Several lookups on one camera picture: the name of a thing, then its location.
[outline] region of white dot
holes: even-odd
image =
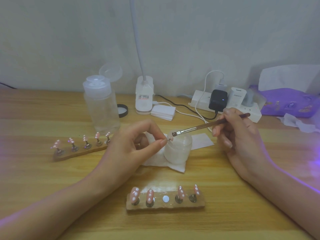
[[[168,203],[169,202],[169,196],[167,196],[167,195],[163,196],[162,200],[163,200],[164,203]]]

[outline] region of purple tissue package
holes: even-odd
[[[291,88],[278,88],[259,91],[258,86],[250,86],[252,90],[266,98],[261,114],[284,116],[286,113],[295,117],[312,117],[320,108],[320,97]]]

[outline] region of label sticker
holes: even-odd
[[[139,99],[149,99],[149,95],[139,95]]]

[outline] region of jar of clear gel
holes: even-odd
[[[173,141],[169,139],[172,137],[172,132],[178,130],[172,130],[168,133],[168,143],[164,147],[164,156],[172,164],[183,164],[187,161],[191,148],[192,148],[192,137],[190,134],[185,133],[173,137]]]

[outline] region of person's left hand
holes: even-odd
[[[149,132],[155,142],[149,144]],[[110,140],[99,164],[90,174],[111,193],[126,182],[136,169],[167,143],[167,138],[153,120],[143,120],[121,128]]]

